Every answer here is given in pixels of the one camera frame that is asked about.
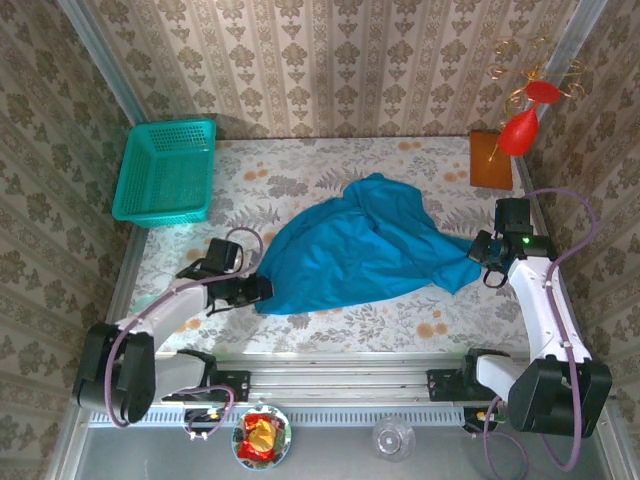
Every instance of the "wall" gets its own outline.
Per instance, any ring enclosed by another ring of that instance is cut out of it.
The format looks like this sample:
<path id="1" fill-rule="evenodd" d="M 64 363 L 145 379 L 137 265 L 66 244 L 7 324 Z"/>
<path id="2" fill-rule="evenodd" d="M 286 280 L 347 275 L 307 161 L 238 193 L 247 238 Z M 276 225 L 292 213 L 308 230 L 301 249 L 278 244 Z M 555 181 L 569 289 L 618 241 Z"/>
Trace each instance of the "wall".
<path id="1" fill-rule="evenodd" d="M 0 478 L 43 478 L 129 229 L 129 128 L 55 2 L 0 1 Z"/>
<path id="2" fill-rule="evenodd" d="M 640 2 L 610 0 L 579 58 L 588 96 L 548 111 L 527 158 L 536 186 L 586 196 L 600 216 L 595 242 L 563 267 L 589 346 L 613 372 L 640 453 Z M 561 250 L 586 235 L 582 207 L 543 199 Z"/>
<path id="3" fill-rule="evenodd" d="M 513 79 L 485 75 L 493 41 L 557 39 L 576 3 L 88 1 L 150 120 L 215 114 L 226 138 L 494 127 Z M 498 60 L 516 53 L 533 58 L 522 43 Z"/>

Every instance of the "yellow wrapper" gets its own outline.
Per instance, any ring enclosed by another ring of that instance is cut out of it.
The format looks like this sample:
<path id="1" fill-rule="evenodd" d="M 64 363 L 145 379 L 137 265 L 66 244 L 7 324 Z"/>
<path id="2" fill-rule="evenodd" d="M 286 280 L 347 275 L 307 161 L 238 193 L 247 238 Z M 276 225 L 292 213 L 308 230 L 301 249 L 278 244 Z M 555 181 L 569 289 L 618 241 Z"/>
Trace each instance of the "yellow wrapper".
<path id="1" fill-rule="evenodd" d="M 258 420 L 249 434 L 249 444 L 256 452 L 268 452 L 276 442 L 276 427 L 265 420 Z"/>

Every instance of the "green basket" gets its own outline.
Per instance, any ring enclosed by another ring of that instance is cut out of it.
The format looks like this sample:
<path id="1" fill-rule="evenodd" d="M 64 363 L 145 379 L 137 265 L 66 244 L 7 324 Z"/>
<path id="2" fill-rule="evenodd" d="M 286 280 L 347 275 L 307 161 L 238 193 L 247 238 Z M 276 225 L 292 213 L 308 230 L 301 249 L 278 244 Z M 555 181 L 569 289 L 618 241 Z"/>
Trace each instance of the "green basket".
<path id="1" fill-rule="evenodd" d="M 111 211 L 145 228 L 203 222 L 213 188 L 216 124 L 175 120 L 129 133 Z"/>

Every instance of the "blue cloth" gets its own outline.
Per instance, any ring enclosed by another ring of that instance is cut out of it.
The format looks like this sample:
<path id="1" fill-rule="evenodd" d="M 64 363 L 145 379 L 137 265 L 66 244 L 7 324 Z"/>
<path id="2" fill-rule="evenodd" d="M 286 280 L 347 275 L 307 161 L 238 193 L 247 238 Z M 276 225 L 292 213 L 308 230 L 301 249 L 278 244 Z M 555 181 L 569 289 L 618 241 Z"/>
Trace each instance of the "blue cloth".
<path id="1" fill-rule="evenodd" d="M 311 207 L 273 239 L 258 273 L 274 296 L 260 313 L 295 314 L 393 298 L 435 283 L 455 293 L 480 276 L 470 240 L 443 235 L 420 190 L 379 173 Z"/>

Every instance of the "plate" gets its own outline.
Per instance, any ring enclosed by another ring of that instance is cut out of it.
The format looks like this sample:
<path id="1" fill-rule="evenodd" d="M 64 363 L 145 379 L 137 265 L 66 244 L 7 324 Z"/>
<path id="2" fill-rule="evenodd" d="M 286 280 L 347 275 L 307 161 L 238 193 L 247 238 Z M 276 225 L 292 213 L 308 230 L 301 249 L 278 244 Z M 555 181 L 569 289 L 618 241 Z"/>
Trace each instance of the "plate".
<path id="1" fill-rule="evenodd" d="M 249 460 L 246 458 L 238 458 L 238 450 L 240 449 L 240 445 L 246 438 L 247 434 L 244 426 L 244 417 L 246 415 L 253 415 L 256 413 L 275 417 L 280 422 L 278 434 L 276 435 L 276 442 L 274 445 L 276 455 L 273 460 L 257 461 Z M 238 462 L 240 462 L 240 465 L 254 471 L 267 470 L 269 468 L 275 467 L 285 457 L 285 455 L 289 451 L 290 445 L 291 425 L 289 424 L 289 419 L 276 407 L 272 407 L 270 405 L 257 405 L 247 410 L 245 414 L 240 417 L 240 420 L 238 420 L 238 423 L 233 429 L 233 434 L 231 435 L 231 449 L 233 450 L 233 456 L 236 457 Z"/>

